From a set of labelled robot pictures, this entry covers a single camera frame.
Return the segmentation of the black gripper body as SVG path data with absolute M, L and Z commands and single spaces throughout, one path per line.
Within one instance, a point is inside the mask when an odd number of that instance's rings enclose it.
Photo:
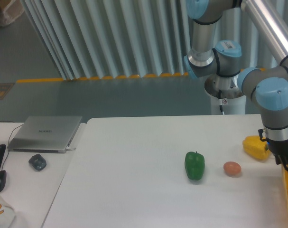
M 266 132 L 264 129 L 259 129 L 259 137 L 263 142 L 267 142 L 268 149 L 274 155 L 280 155 L 282 159 L 282 165 L 284 162 L 288 162 L 288 139 L 286 140 L 272 140 L 268 137 L 263 138 L 262 134 Z

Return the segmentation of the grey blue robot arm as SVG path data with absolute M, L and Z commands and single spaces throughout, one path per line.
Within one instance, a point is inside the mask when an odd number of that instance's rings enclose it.
M 246 12 L 278 63 L 261 71 L 254 67 L 240 69 L 241 47 L 237 42 L 222 40 L 212 45 L 216 23 L 224 11 L 240 8 Z M 288 173 L 288 27 L 267 0 L 188 0 L 186 10 L 194 22 L 192 48 L 184 57 L 188 74 L 198 78 L 215 74 L 235 78 L 240 91 L 260 110 L 266 141 Z

